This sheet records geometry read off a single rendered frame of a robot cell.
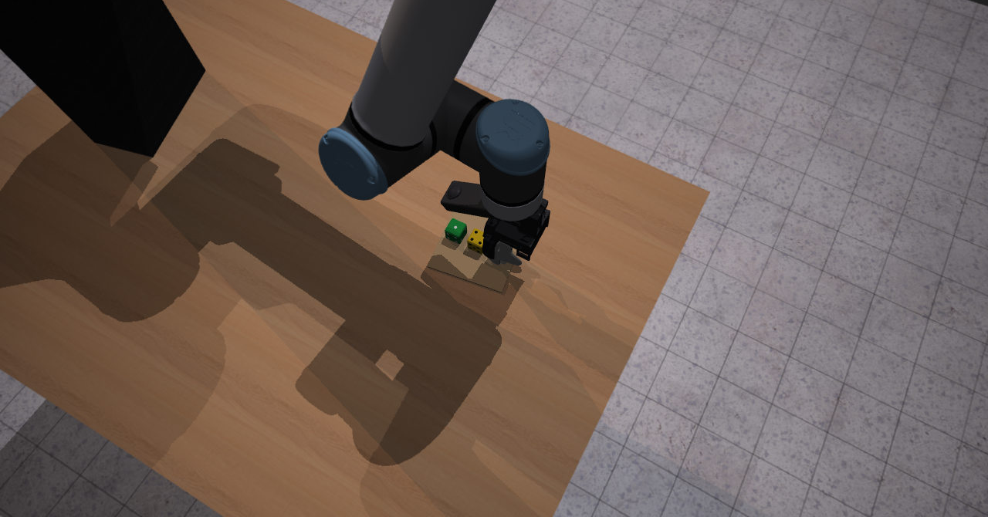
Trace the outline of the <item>green die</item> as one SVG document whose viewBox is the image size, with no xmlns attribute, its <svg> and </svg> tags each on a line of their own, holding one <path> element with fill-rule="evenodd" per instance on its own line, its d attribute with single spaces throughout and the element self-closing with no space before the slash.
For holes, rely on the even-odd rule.
<svg viewBox="0 0 988 517">
<path fill-rule="evenodd" d="M 458 221 L 458 219 L 454 219 L 454 218 L 452 218 L 451 221 L 449 221 L 449 224 L 445 229 L 445 237 L 451 240 L 451 242 L 456 242 L 458 244 L 460 244 L 460 242 L 462 242 L 462 240 L 465 238 L 466 233 L 467 233 L 467 225 L 463 224 L 463 222 Z"/>
</svg>

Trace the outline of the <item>tan flat mat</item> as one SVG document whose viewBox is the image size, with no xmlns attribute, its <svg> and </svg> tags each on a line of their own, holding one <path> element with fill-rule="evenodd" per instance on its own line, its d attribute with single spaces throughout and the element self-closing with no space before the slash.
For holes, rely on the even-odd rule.
<svg viewBox="0 0 988 517">
<path fill-rule="evenodd" d="M 445 229 L 452 218 L 458 219 L 458 221 L 467 225 L 467 233 L 460 244 L 451 242 L 451 240 L 445 237 Z M 452 212 L 448 224 L 442 232 L 440 242 L 435 246 L 428 267 L 502 293 L 509 277 L 509 271 L 511 271 L 514 265 L 508 262 L 505 265 L 502 263 L 497 265 L 484 256 L 483 253 L 479 254 L 467 248 L 467 238 L 472 234 L 472 230 L 477 228 L 484 232 L 487 219 L 489 218 L 476 217 L 475 215 L 467 215 L 462 212 Z"/>
</svg>

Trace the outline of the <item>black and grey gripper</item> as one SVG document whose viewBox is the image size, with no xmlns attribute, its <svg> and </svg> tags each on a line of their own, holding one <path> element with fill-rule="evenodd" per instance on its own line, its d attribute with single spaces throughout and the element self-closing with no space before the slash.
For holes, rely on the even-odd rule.
<svg viewBox="0 0 988 517">
<path fill-rule="evenodd" d="M 548 200 L 541 198 L 539 210 L 533 212 L 533 215 L 530 215 L 530 217 L 521 219 L 521 221 L 487 219 L 482 244 L 482 253 L 484 256 L 497 265 L 500 264 L 501 260 L 509 264 L 521 266 L 521 259 L 518 259 L 516 256 L 529 261 L 534 247 L 539 243 L 544 230 L 548 228 L 550 210 L 546 210 L 547 205 Z M 516 256 L 512 253 L 511 247 L 516 249 Z"/>
</svg>

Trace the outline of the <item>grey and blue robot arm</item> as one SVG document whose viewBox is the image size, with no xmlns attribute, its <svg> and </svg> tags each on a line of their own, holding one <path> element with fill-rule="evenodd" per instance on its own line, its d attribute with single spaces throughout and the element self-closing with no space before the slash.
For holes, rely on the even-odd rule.
<svg viewBox="0 0 988 517">
<path fill-rule="evenodd" d="M 546 117 L 530 103 L 494 102 L 455 81 L 495 3 L 393 1 L 345 119 L 319 141 L 319 161 L 341 192 L 375 198 L 441 150 L 480 179 L 452 181 L 445 210 L 505 221 L 539 210 Z"/>
</svg>

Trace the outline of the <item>yellow die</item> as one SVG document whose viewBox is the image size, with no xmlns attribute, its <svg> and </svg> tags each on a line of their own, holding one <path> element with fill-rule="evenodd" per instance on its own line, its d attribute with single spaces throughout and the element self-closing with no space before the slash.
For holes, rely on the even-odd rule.
<svg viewBox="0 0 988 517">
<path fill-rule="evenodd" d="M 474 228 L 472 234 L 467 238 L 467 248 L 482 254 L 483 231 Z"/>
</svg>

